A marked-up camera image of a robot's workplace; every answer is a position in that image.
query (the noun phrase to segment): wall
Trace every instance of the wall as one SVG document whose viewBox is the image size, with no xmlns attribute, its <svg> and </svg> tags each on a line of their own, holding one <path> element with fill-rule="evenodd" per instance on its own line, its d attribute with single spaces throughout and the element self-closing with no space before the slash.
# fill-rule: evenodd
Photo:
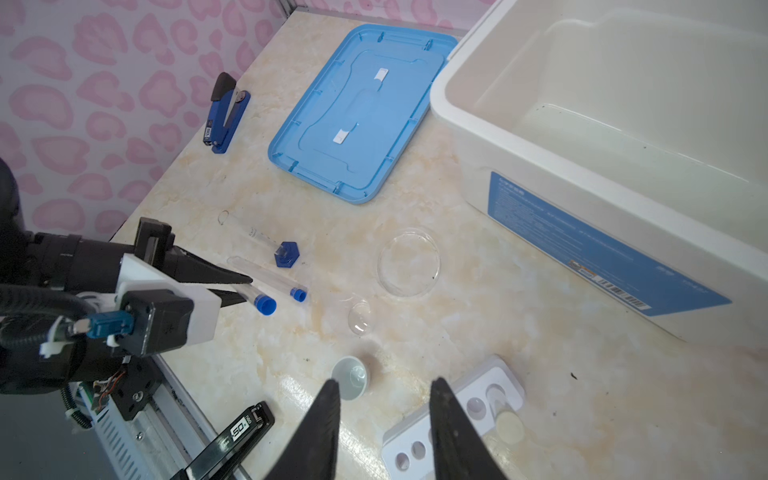
<svg viewBox="0 0 768 480">
<path fill-rule="evenodd" d="M 298 5 L 469 30 L 494 0 L 297 0 Z"/>
<path fill-rule="evenodd" d="M 0 157 L 27 228 L 106 240 L 207 117 L 276 0 L 0 0 Z"/>
</svg>

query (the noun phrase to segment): barcode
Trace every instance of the barcode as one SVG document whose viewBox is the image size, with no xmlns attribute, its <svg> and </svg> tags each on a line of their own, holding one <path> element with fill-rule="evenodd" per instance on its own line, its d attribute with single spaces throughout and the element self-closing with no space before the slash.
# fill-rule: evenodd
<svg viewBox="0 0 768 480">
<path fill-rule="evenodd" d="M 604 279 L 604 278 L 602 278 L 600 276 L 595 276 L 595 277 L 592 278 L 592 280 L 594 280 L 598 285 L 602 286 L 603 288 L 605 288 L 609 292 L 615 294 L 616 296 L 618 296 L 619 298 L 621 298 L 625 302 L 627 302 L 630 305 L 634 306 L 638 310 L 648 310 L 650 308 L 650 305 L 647 305 L 646 303 L 641 302 L 640 300 L 636 299 L 635 297 L 633 297 L 629 293 L 623 291 L 619 287 L 615 286 L 613 283 L 607 281 L 606 279 Z"/>
</svg>

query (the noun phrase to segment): gray floor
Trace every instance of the gray floor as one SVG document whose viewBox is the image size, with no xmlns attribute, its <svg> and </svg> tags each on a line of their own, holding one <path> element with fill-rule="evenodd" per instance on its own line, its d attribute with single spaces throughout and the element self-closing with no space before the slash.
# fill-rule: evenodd
<svg viewBox="0 0 768 480">
<path fill-rule="evenodd" d="M 116 479 L 96 432 L 73 427 L 58 392 L 0 395 L 0 477 Z"/>
</svg>

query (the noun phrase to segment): pink spot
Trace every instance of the pink spot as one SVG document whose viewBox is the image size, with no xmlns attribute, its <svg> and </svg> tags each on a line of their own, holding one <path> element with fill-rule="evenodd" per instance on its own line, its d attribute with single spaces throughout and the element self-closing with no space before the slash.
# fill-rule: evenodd
<svg viewBox="0 0 768 480">
<path fill-rule="evenodd" d="M 263 12 L 266 7 L 264 0 L 240 0 L 240 4 L 249 12 Z"/>
<path fill-rule="evenodd" d="M 237 67 L 240 70 L 245 71 L 250 67 L 250 64 L 252 64 L 254 60 L 256 60 L 256 55 L 253 54 L 253 50 L 250 49 L 248 42 L 244 41 L 240 44 L 240 47 L 237 48 L 237 53 L 235 53 Z"/>
<path fill-rule="evenodd" d="M 165 173 L 165 172 L 164 172 L 163 168 L 160 167 L 160 166 L 152 167 L 152 168 L 149 169 L 149 176 L 154 181 L 160 180 L 160 177 L 163 176 L 163 173 Z"/>
<path fill-rule="evenodd" d="M 101 0 L 105 4 L 111 6 L 111 7 L 122 7 L 126 10 L 132 12 L 133 10 L 138 7 L 138 2 L 136 0 Z"/>
<path fill-rule="evenodd" d="M 259 20 L 256 22 L 256 40 L 262 47 L 266 47 L 274 32 L 272 23 L 269 20 Z"/>
<path fill-rule="evenodd" d="M 111 140 L 112 137 L 122 138 L 125 136 L 125 124 L 120 118 L 95 111 L 85 121 L 85 131 L 88 136 L 94 140 Z"/>
<path fill-rule="evenodd" d="M 197 128 L 200 126 L 200 117 L 193 111 L 185 111 L 184 123 L 187 124 L 188 127 Z"/>
<path fill-rule="evenodd" d="M 187 0 L 190 6 L 190 12 L 196 19 L 203 21 L 207 16 L 216 18 L 221 13 L 221 2 L 219 0 Z"/>
<path fill-rule="evenodd" d="M 85 155 L 91 151 L 88 142 L 76 137 L 33 138 L 32 148 L 49 170 L 63 175 L 77 175 L 88 168 Z"/>
<path fill-rule="evenodd" d="M 194 44 L 197 40 L 197 29 L 189 20 L 182 18 L 170 24 L 170 37 L 183 53 L 187 55 L 197 53 L 197 45 Z"/>
<path fill-rule="evenodd" d="M 187 103 L 187 96 L 176 86 L 174 74 L 160 70 L 139 90 L 139 102 L 147 110 L 157 110 L 171 118 Z"/>
<path fill-rule="evenodd" d="M 49 200 L 35 209 L 32 223 L 41 230 L 61 228 L 70 232 L 85 226 L 85 212 L 76 201 L 68 198 Z"/>
<path fill-rule="evenodd" d="M 208 41 L 211 45 L 217 50 L 221 50 L 221 39 L 224 37 L 224 35 L 221 33 L 221 30 L 218 28 L 214 30 L 213 33 L 208 35 Z"/>
<path fill-rule="evenodd" d="M 128 220 L 128 215 L 119 210 L 104 210 L 96 216 L 96 231 L 99 233 L 114 233 Z"/>
<path fill-rule="evenodd" d="M 46 37 L 27 38 L 11 52 L 14 60 L 23 61 L 33 71 L 55 80 L 72 78 L 66 56 L 67 52 L 61 45 Z"/>
<path fill-rule="evenodd" d="M 0 158 L 11 168 L 18 170 L 26 166 L 27 157 L 21 152 L 22 141 L 13 127 L 0 121 Z"/>
<path fill-rule="evenodd" d="M 154 147 L 138 137 L 128 139 L 125 157 L 132 164 L 146 165 L 157 162 L 157 158 L 154 156 Z"/>
<path fill-rule="evenodd" d="M 134 45 L 141 53 L 153 51 L 154 57 L 163 65 L 174 63 L 174 53 L 168 48 L 168 37 L 152 13 L 146 14 L 136 25 Z"/>
<path fill-rule="evenodd" d="M 101 161 L 101 168 L 104 168 L 105 170 L 112 170 L 118 165 L 122 165 L 124 163 L 125 163 L 125 160 L 123 160 L 123 157 L 121 157 L 120 155 L 109 154 L 106 157 L 104 157 L 104 160 Z"/>
<path fill-rule="evenodd" d="M 208 80 L 196 75 L 190 78 L 190 86 L 192 87 L 192 103 L 198 107 L 210 107 L 210 92 L 213 87 L 208 83 Z"/>
<path fill-rule="evenodd" d="M 384 1 L 384 14 L 387 18 L 392 20 L 402 20 L 400 16 L 400 6 L 397 5 L 397 0 L 385 0 Z"/>
<path fill-rule="evenodd" d="M 224 62 L 221 61 L 221 57 L 215 51 L 201 55 L 198 61 L 200 62 L 200 68 L 211 78 L 218 77 L 219 73 L 224 71 Z"/>
<path fill-rule="evenodd" d="M 280 7 L 277 6 L 277 2 L 270 2 L 270 13 L 274 18 L 285 18 L 285 15 L 280 11 Z"/>
<path fill-rule="evenodd" d="M 118 62 L 115 53 L 126 53 L 128 42 L 118 21 L 112 15 L 100 13 L 95 17 L 86 15 L 74 26 L 72 48 L 86 60 L 114 65 Z"/>
<path fill-rule="evenodd" d="M 437 12 L 432 7 L 432 0 L 413 0 L 411 13 L 422 25 L 437 25 Z"/>
<path fill-rule="evenodd" d="M 147 196 L 152 186 L 143 180 L 134 180 L 120 190 L 118 197 L 128 200 L 132 204 L 139 204 Z"/>
<path fill-rule="evenodd" d="M 181 143 L 181 129 L 176 124 L 152 124 L 149 137 L 165 151 L 174 151 Z"/>
<path fill-rule="evenodd" d="M 33 174 L 19 175 L 16 179 L 16 184 L 18 185 L 18 189 L 26 194 L 39 195 L 43 193 L 42 185 L 40 185 L 37 177 Z"/>
<path fill-rule="evenodd" d="M 244 37 L 246 33 L 245 18 L 240 13 L 235 0 L 230 0 L 227 6 L 224 7 L 224 12 L 221 14 L 221 19 L 224 22 L 224 30 L 228 34 L 236 37 Z"/>
<path fill-rule="evenodd" d="M 118 91 L 120 80 L 108 71 L 94 73 L 78 87 L 77 96 L 105 108 L 117 107 L 122 111 L 134 109 L 134 99 L 124 91 Z"/>
<path fill-rule="evenodd" d="M 158 7 L 167 8 L 168 10 L 181 7 L 181 0 L 149 0 L 149 2 Z"/>
<path fill-rule="evenodd" d="M 72 126 L 72 107 L 60 91 L 45 85 L 24 85 L 8 99 L 11 111 L 24 120 L 39 120 L 58 130 Z"/>
<path fill-rule="evenodd" d="M 344 2 L 344 13 L 347 15 L 362 15 L 360 10 L 355 10 L 355 8 L 352 6 L 352 2 Z"/>
<path fill-rule="evenodd" d="M 0 35 L 10 37 L 16 27 L 24 24 L 27 15 L 22 0 L 2 0 L 0 2 Z"/>
<path fill-rule="evenodd" d="M 82 174 L 74 179 L 67 193 L 80 195 L 87 200 L 109 200 L 112 198 L 112 186 L 101 174 Z"/>
</svg>

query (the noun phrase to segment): blue label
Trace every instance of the blue label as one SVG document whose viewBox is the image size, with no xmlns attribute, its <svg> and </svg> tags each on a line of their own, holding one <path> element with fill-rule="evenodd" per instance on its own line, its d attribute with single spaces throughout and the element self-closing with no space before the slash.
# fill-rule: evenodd
<svg viewBox="0 0 768 480">
<path fill-rule="evenodd" d="M 491 173 L 488 215 L 643 315 L 731 303 L 495 172 Z"/>
</svg>

